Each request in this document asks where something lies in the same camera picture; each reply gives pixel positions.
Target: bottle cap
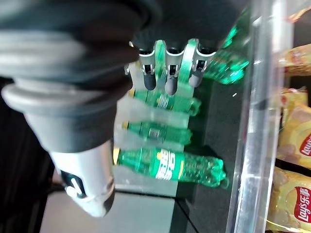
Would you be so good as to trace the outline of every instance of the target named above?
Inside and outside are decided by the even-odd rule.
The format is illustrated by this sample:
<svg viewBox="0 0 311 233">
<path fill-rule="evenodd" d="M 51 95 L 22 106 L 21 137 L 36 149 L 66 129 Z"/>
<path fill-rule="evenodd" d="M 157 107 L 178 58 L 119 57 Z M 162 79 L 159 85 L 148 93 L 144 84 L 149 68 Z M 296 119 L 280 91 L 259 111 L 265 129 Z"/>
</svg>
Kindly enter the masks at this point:
<svg viewBox="0 0 311 233">
<path fill-rule="evenodd" d="M 130 97 L 134 97 L 134 94 L 135 94 L 135 89 L 131 89 L 129 92 L 128 92 L 128 95 Z"/>
<path fill-rule="evenodd" d="M 120 148 L 113 148 L 113 164 L 118 164 L 118 158 L 120 154 Z"/>
<path fill-rule="evenodd" d="M 128 121 L 124 121 L 123 123 L 122 123 L 122 129 L 126 129 L 127 130 L 127 128 L 128 128 Z"/>
</svg>

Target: lay's chip bag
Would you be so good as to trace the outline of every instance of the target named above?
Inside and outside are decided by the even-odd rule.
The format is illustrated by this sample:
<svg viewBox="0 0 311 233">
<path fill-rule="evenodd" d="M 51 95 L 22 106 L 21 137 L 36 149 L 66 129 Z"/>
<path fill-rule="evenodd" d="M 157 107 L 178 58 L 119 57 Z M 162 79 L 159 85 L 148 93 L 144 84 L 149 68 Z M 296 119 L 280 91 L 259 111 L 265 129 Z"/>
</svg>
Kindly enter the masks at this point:
<svg viewBox="0 0 311 233">
<path fill-rule="evenodd" d="M 308 105 L 307 89 L 305 87 L 300 89 L 284 88 L 281 95 L 282 127 L 284 127 L 288 116 L 293 111 L 296 102 Z"/>
<path fill-rule="evenodd" d="M 311 75 L 311 44 L 293 48 L 285 54 L 285 74 Z"/>
<path fill-rule="evenodd" d="M 267 230 L 311 232 L 311 178 L 275 167 Z"/>
<path fill-rule="evenodd" d="M 295 102 L 279 134 L 276 157 L 311 169 L 311 108 Z"/>
</svg>

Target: bottle label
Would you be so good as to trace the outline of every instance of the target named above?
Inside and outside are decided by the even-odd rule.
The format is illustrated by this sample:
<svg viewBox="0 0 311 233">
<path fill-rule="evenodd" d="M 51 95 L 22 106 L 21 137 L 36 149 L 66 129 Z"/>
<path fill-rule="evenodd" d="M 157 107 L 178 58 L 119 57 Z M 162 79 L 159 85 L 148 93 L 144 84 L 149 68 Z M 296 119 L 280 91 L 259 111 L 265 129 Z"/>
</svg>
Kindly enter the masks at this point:
<svg viewBox="0 0 311 233">
<path fill-rule="evenodd" d="M 152 128 L 149 130 L 148 137 L 159 138 L 159 135 L 160 135 L 160 130 L 152 129 Z"/>
<path fill-rule="evenodd" d="M 161 94 L 160 97 L 156 100 L 157 108 L 164 108 L 164 109 L 172 109 L 174 105 L 173 98 L 169 98 L 166 95 Z"/>
<path fill-rule="evenodd" d="M 152 176 L 161 180 L 179 180 L 184 170 L 185 157 L 165 149 L 156 154 Z"/>
</svg>

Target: robotic hand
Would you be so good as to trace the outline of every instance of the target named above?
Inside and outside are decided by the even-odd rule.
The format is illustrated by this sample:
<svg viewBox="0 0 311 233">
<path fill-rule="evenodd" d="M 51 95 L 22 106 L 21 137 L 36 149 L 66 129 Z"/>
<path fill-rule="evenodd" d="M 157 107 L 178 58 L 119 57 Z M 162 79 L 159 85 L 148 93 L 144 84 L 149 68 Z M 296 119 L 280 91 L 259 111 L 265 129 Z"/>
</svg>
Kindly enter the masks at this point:
<svg viewBox="0 0 311 233">
<path fill-rule="evenodd" d="M 173 95 L 185 45 L 197 38 L 189 83 L 198 86 L 248 2 L 0 1 L 0 75 L 15 81 L 2 96 L 24 113 L 66 192 L 84 210 L 104 216 L 114 200 L 109 140 L 116 102 L 131 87 L 127 64 L 139 58 L 153 90 L 154 44 L 164 40 L 165 89 Z"/>
</svg>

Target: green plastic bottle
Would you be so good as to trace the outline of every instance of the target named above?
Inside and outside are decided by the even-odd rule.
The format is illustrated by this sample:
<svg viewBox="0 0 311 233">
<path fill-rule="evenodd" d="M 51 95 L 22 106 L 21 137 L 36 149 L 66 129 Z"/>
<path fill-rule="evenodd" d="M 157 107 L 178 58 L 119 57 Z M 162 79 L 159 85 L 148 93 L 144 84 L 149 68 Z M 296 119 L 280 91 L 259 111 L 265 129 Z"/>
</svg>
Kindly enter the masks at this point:
<svg viewBox="0 0 311 233">
<path fill-rule="evenodd" d="M 158 91 L 130 90 L 129 96 L 141 100 L 154 108 L 162 108 L 174 112 L 187 113 L 190 116 L 198 114 L 201 102 L 196 98 L 169 96 Z"/>
<path fill-rule="evenodd" d="M 137 133 L 145 139 L 177 142 L 182 145 L 190 144 L 192 132 L 189 129 L 175 128 L 155 122 L 129 122 L 125 121 L 122 128 Z"/>
<path fill-rule="evenodd" d="M 194 182 L 218 187 L 226 177 L 221 159 L 160 148 L 138 150 L 117 148 L 113 151 L 113 160 L 114 164 L 161 180 Z"/>
</svg>

